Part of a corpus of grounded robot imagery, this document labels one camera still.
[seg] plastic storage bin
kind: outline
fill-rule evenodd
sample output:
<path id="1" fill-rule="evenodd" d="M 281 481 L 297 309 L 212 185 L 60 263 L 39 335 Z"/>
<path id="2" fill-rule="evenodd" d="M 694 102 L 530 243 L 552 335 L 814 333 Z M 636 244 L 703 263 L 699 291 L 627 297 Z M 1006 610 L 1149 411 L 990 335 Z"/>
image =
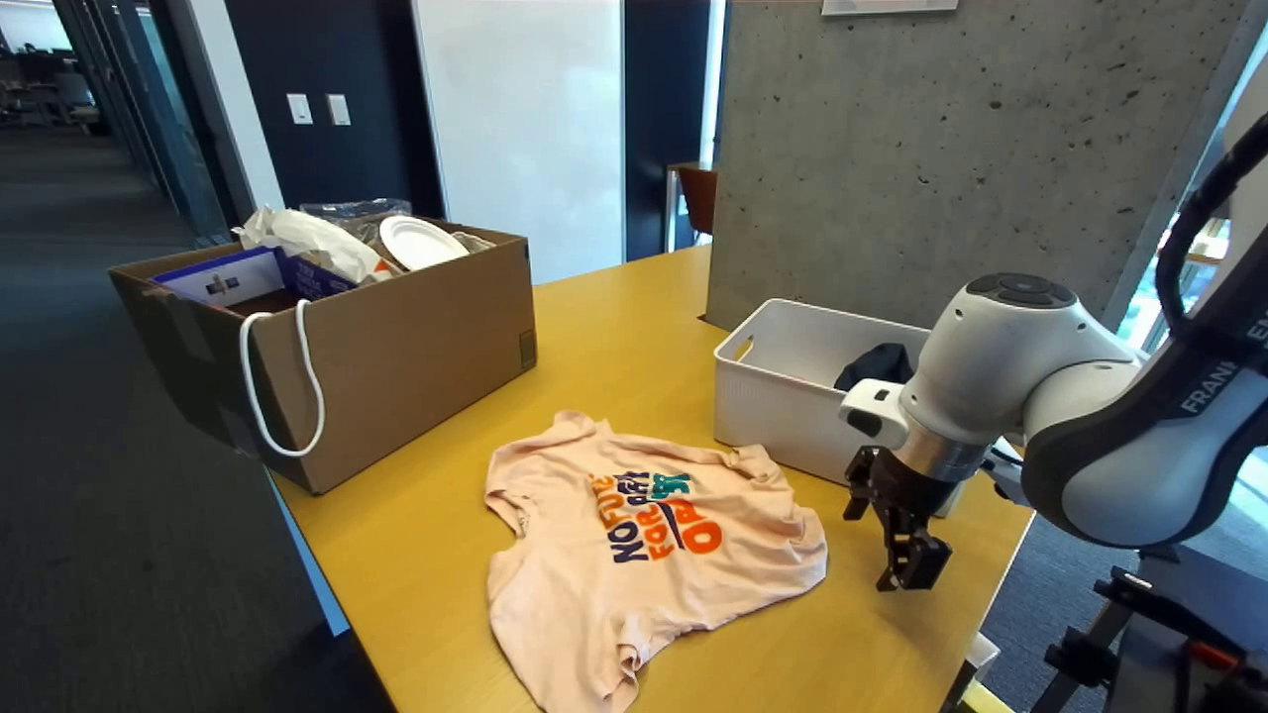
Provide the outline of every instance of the plastic storage bin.
<path id="1" fill-rule="evenodd" d="M 714 434 L 721 445 L 763 445 L 768 457 L 802 474 L 845 483 L 845 465 L 862 445 L 900 445 L 838 415 L 838 367 L 875 346 L 903 346 L 913 367 L 927 330 L 772 297 L 714 347 Z"/>

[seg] bag handle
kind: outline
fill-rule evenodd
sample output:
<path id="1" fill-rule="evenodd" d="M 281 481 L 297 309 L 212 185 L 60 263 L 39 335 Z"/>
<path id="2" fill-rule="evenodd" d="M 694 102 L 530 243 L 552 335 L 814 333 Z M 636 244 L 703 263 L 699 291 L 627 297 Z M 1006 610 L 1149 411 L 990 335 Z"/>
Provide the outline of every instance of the bag handle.
<path id="1" fill-rule="evenodd" d="M 262 438 L 265 438 L 278 457 L 302 461 L 302 457 L 307 457 L 307 452 L 319 445 L 319 434 L 323 434 L 323 393 L 319 393 L 319 382 L 318 382 L 318 367 L 311 367 L 311 347 L 307 347 L 307 300 L 297 300 L 297 304 L 293 304 L 293 333 L 297 333 L 297 341 L 302 341 L 306 378 L 307 378 L 311 401 L 318 401 L 318 428 L 311 428 L 311 438 L 302 445 L 302 446 L 286 446 L 286 445 L 274 438 L 269 420 L 265 420 L 265 407 L 262 407 L 262 395 L 257 395 L 257 390 L 252 390 L 249 330 L 252 330 L 257 320 L 265 320 L 265 316 L 274 316 L 274 314 L 249 314 L 249 316 L 236 324 L 240 386 L 244 386 L 244 401 L 249 401 L 249 411 L 252 411 L 252 428 L 262 433 Z"/>

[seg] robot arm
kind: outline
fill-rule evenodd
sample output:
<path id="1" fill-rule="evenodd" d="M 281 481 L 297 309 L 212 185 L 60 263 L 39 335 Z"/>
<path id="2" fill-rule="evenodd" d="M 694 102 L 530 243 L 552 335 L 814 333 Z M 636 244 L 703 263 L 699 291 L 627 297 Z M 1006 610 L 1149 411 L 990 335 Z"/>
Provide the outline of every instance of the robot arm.
<path id="1" fill-rule="evenodd" d="M 1174 341 L 1139 366 L 1068 291 L 995 272 L 944 309 L 906 386 L 862 382 L 847 411 L 903 425 L 903 445 L 862 446 L 847 466 L 847 518 L 883 524 L 880 585 L 929 585 L 945 541 L 927 518 L 981 466 L 998 434 L 1026 446 L 1022 496 L 1068 536 L 1158 545 L 1203 529 L 1241 470 L 1268 445 L 1268 230 L 1220 284 L 1186 314 L 1175 272 L 1191 234 L 1268 155 L 1268 116 L 1186 203 L 1158 263 Z"/>

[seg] white fabric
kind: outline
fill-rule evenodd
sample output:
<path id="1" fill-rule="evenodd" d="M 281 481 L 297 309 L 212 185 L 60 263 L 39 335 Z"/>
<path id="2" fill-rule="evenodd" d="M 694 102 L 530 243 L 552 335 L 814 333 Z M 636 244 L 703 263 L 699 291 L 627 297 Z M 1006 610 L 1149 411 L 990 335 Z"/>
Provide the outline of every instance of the white fabric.
<path id="1" fill-rule="evenodd" d="M 307 257 L 352 284 L 382 277 L 382 257 L 376 251 L 318 215 L 262 206 L 232 234 L 244 251 L 281 244 L 290 257 Z"/>
<path id="2" fill-rule="evenodd" d="M 612 434 L 590 415 L 507 445 L 488 508 L 520 536 L 488 578 L 489 630 L 544 709 L 627 709 L 672 638 L 825 578 L 828 541 L 763 446 Z"/>

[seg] glass door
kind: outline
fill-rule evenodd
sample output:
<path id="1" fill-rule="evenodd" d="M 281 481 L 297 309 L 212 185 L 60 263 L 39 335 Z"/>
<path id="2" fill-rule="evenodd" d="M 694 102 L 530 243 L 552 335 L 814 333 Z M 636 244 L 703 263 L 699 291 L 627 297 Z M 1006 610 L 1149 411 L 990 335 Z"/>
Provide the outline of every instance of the glass door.
<path id="1" fill-rule="evenodd" d="M 89 4 L 89 12 L 114 54 L 114 70 L 121 77 L 167 198 L 198 243 L 225 243 L 225 206 L 198 147 L 186 99 L 172 82 L 155 7 L 147 0 L 106 0 Z"/>

